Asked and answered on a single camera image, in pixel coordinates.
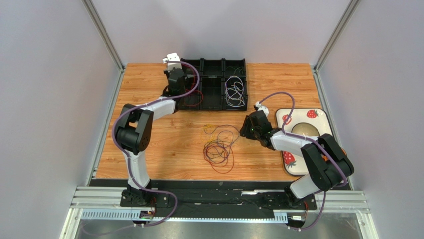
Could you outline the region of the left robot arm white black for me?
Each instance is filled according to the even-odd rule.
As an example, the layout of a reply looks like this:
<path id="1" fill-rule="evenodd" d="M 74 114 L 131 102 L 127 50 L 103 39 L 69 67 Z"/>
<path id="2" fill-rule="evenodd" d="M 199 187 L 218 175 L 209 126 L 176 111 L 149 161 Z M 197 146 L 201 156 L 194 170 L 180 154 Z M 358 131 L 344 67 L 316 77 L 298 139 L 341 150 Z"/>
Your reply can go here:
<path id="1" fill-rule="evenodd" d="M 147 206 L 156 193 L 147 172 L 146 149 L 151 140 L 153 122 L 178 111 L 186 93 L 187 76 L 180 64 L 165 70 L 168 85 L 159 99 L 144 105 L 124 105 L 113 128 L 114 140 L 126 156 L 129 179 L 122 193 L 122 204 Z"/>

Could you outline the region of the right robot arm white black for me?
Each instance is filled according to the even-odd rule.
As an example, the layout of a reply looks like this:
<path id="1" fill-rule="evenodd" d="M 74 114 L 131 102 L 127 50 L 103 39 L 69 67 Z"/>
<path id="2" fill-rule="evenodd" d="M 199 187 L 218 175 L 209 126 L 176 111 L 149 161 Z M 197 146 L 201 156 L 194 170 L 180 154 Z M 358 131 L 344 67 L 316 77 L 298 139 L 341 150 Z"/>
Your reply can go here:
<path id="1" fill-rule="evenodd" d="M 347 178 L 354 173 L 353 164 L 332 135 L 306 137 L 273 128 L 262 110 L 245 117 L 240 136 L 258 141 L 264 148 L 299 155 L 304 159 L 308 170 L 306 175 L 284 189 L 292 201 L 344 186 Z"/>

